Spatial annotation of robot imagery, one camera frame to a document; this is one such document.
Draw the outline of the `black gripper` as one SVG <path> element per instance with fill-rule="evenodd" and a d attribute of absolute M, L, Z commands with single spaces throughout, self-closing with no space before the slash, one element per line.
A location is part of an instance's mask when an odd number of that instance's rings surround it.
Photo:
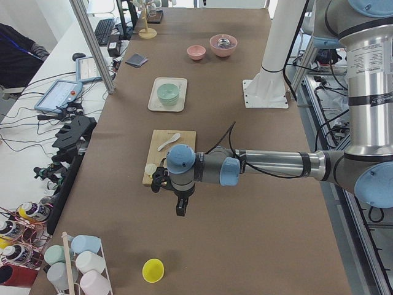
<path fill-rule="evenodd" d="M 184 217 L 187 211 L 189 197 L 194 193 L 194 188 L 192 187 L 187 191 L 179 191 L 175 189 L 174 193 L 177 196 L 176 215 Z"/>

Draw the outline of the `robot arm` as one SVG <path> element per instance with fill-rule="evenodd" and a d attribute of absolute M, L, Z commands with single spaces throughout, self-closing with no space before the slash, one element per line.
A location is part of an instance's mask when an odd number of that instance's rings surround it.
<path fill-rule="evenodd" d="M 195 152 L 173 146 L 151 188 L 173 191 L 185 215 L 196 182 L 234 186 L 243 173 L 312 177 L 342 187 L 377 208 L 392 206 L 392 2 L 316 1 L 313 38 L 318 48 L 344 48 L 350 144 L 342 151 L 251 151 L 216 146 Z"/>

